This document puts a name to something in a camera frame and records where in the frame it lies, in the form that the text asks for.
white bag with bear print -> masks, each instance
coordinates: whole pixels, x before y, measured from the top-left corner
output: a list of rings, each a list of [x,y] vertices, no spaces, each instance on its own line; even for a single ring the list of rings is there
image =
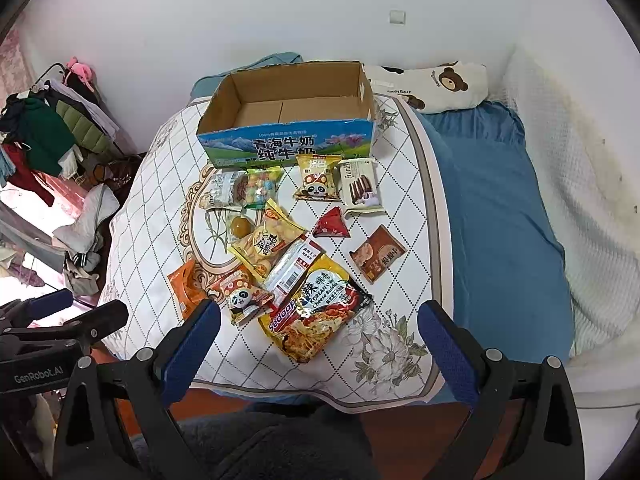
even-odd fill
[[[455,62],[401,74],[374,65],[365,65],[364,70],[374,92],[402,96],[423,114],[475,108],[489,94],[486,67],[475,63]]]

light switch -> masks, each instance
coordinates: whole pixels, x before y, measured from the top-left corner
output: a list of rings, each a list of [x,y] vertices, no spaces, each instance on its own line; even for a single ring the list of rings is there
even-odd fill
[[[406,19],[406,12],[404,10],[391,9],[389,11],[389,23],[397,23],[398,25],[404,25]]]

blue milk carton box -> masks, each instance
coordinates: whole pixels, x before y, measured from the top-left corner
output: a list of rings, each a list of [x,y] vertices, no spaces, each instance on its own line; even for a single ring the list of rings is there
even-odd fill
[[[357,61],[311,61],[227,75],[197,129],[217,168],[291,166],[302,153],[369,156],[373,93]]]

green sweater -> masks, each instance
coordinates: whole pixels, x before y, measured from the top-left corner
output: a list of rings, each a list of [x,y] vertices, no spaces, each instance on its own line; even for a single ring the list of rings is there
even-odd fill
[[[31,147],[26,152],[29,167],[58,176],[62,171],[58,161],[76,143],[65,121],[43,101],[30,97],[24,100],[18,131]]]

wooden floor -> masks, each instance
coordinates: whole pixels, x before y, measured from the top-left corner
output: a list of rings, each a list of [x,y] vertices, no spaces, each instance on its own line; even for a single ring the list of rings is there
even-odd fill
[[[99,362],[107,360],[95,352],[93,355]],[[200,415],[235,412],[245,405],[244,400],[217,396],[209,390],[191,389],[183,400],[171,406],[171,412],[176,420],[185,420]],[[495,470],[519,407],[517,402],[510,404],[476,478],[483,478]],[[451,403],[377,410],[364,413],[360,418],[382,478],[413,480],[421,479],[436,463],[456,436],[467,413],[463,404]],[[129,434],[140,432],[127,401],[120,401],[120,414]]]

